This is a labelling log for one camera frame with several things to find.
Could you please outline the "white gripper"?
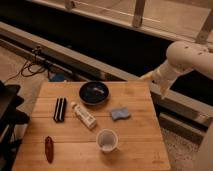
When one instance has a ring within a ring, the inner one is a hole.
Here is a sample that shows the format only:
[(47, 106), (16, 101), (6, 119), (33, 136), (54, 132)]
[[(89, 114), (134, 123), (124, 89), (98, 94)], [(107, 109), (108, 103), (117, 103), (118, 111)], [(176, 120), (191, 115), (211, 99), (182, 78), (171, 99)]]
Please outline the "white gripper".
[(162, 63), (153, 72), (150, 71), (140, 77), (141, 81), (154, 81), (161, 92), (161, 99), (165, 99), (169, 88), (180, 76), (180, 72), (173, 67), (168, 61)]

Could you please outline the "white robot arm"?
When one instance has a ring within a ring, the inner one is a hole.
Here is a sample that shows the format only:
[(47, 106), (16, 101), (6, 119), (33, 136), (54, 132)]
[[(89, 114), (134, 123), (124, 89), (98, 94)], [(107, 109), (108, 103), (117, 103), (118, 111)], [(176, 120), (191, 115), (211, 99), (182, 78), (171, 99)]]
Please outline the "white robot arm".
[[(167, 48), (166, 60), (156, 69), (142, 75), (140, 80), (156, 83), (164, 98), (180, 76), (193, 70), (213, 80), (213, 53), (201, 44), (176, 41)], [(200, 145), (193, 171), (213, 171), (213, 122)]]

